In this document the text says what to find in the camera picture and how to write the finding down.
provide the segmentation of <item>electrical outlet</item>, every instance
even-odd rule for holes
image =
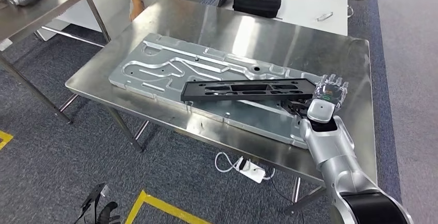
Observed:
[[[238,172],[256,181],[257,183],[261,183],[265,175],[265,170],[263,168],[246,159],[243,159],[243,157],[240,157],[237,161],[237,168],[239,169]]]

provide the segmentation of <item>floor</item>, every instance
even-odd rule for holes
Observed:
[[[403,204],[416,223],[438,217],[438,10],[434,0],[378,0]]]
[[[416,223],[436,223],[432,182],[438,174],[433,166],[438,113],[426,108],[437,97],[429,90],[436,81],[436,27],[427,25],[434,21],[433,10],[426,13],[417,5],[427,1],[350,1],[355,15],[349,19],[349,34],[370,41],[379,185],[403,200]],[[99,33],[73,25],[67,30],[103,42]],[[5,54],[60,105],[70,95],[63,82],[98,50],[58,35],[48,42],[30,36]],[[0,151],[5,223],[73,222],[84,198],[101,182],[110,187],[104,202],[119,204],[114,212],[122,223],[141,190],[211,223],[302,223],[301,216],[279,211],[288,201],[274,184],[290,197],[290,175],[278,172],[273,182],[259,185],[234,171],[219,173],[214,169],[218,149],[154,124],[142,136],[146,149],[139,154],[97,103],[79,98],[67,109],[75,122],[65,125],[2,69],[0,86],[0,130],[14,136]],[[428,115],[421,115],[424,109]],[[123,117],[132,129],[141,123]],[[304,183],[303,192],[313,187]],[[326,198],[303,210],[304,223],[330,223],[328,217]],[[134,223],[181,221],[144,204]]]

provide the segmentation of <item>person's hand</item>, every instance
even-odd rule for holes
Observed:
[[[138,4],[134,4],[134,8],[132,9],[131,14],[129,15],[129,20],[132,22],[134,18],[136,18],[142,11],[145,10],[145,7],[140,2]]]

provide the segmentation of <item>white cable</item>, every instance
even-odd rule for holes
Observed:
[[[217,166],[217,158],[218,158],[219,155],[221,155],[221,154],[223,154],[223,155],[225,155],[225,157],[227,157],[227,160],[228,160],[228,162],[229,162],[230,165],[231,165],[231,167],[228,168],[228,169],[226,169],[226,170],[221,170],[221,169],[219,169],[219,167]],[[216,158],[214,159],[214,166],[215,166],[216,169],[217,169],[218,171],[220,171],[220,172],[229,172],[229,171],[232,170],[232,168],[238,170],[238,168],[237,168],[237,161],[236,161],[234,164],[231,163],[230,158],[229,158],[228,155],[227,155],[226,153],[224,153],[224,152],[220,152],[220,153],[218,153],[218,154],[216,155]]]
[[[230,165],[231,165],[230,168],[225,169],[225,170],[222,170],[222,169],[219,169],[219,167],[217,166],[217,158],[218,158],[219,155],[221,155],[221,154],[225,155],[225,157],[227,158],[228,162],[229,162]],[[214,158],[214,166],[216,167],[216,169],[217,169],[218,171],[220,171],[220,172],[222,172],[222,173],[229,172],[229,171],[231,171],[233,168],[234,168],[236,171],[239,171],[239,169],[238,169],[238,167],[237,167],[237,162],[239,162],[239,161],[236,161],[236,162],[233,164],[233,163],[231,162],[230,158],[228,157],[228,155],[227,155],[226,153],[224,153],[224,152],[219,152],[219,153],[217,153],[216,158]],[[272,174],[271,174],[269,177],[263,177],[263,179],[264,179],[264,180],[269,180],[269,179],[271,179],[271,178],[274,176],[274,174],[275,174],[275,168],[273,168]]]

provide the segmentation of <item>black cable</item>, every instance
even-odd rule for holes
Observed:
[[[303,211],[300,210],[300,213],[301,213],[301,224],[304,224],[304,214],[303,214]]]
[[[289,201],[290,203],[292,203],[292,205],[293,205],[294,202],[292,202],[292,200],[290,200],[289,198],[287,198],[287,197],[285,197],[283,194],[281,194],[280,191],[277,189],[277,187],[275,186],[275,183],[274,183],[274,178],[271,178],[271,182],[272,182],[272,185],[274,186],[275,191],[276,191],[281,197],[283,197],[284,199],[288,200],[288,201]],[[302,210],[300,211],[300,214],[301,214],[301,224],[304,224],[304,214],[303,214],[303,211],[302,211]]]
[[[281,193],[278,191],[277,187],[275,187],[275,184],[274,184],[274,178],[271,178],[271,182],[272,182],[272,185],[274,186],[275,191],[276,191],[281,197],[283,197],[284,199],[288,200],[289,202],[291,202],[291,203],[293,204],[292,200],[290,200],[289,198],[287,198],[287,197],[285,197],[283,194],[281,194]]]

